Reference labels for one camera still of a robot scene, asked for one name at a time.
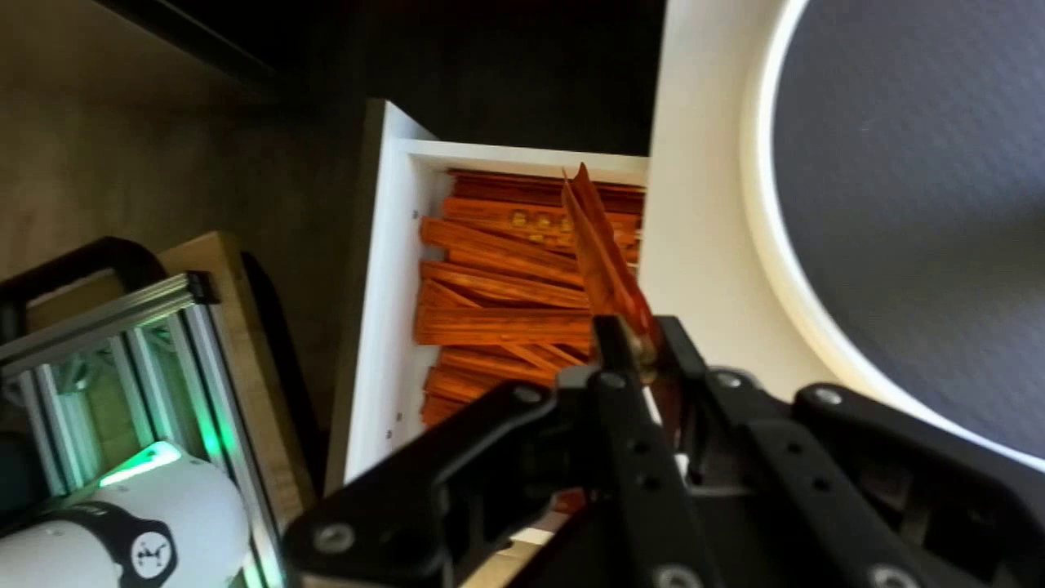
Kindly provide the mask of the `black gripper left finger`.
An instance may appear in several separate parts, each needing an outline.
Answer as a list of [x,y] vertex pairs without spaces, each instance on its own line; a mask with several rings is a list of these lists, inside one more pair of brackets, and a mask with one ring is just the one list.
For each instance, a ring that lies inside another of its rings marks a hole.
[[634,336],[594,325],[597,364],[559,390],[503,382],[322,497],[284,534],[295,575],[344,588],[456,588],[560,489],[573,513],[510,588],[710,588],[668,438]]

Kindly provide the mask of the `robot base cart frame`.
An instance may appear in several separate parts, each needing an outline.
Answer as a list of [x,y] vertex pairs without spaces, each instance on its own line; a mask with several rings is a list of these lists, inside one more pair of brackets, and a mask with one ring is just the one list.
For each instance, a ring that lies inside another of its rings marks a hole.
[[2,588],[292,588],[313,499],[261,265],[98,238],[0,280]]

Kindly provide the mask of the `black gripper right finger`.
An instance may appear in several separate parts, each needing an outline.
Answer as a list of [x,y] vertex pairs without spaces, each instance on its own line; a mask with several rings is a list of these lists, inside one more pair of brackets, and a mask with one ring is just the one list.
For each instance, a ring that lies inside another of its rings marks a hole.
[[661,364],[689,485],[751,508],[801,588],[1045,588],[1034,467],[846,385],[779,403],[710,365],[675,316],[661,316]]

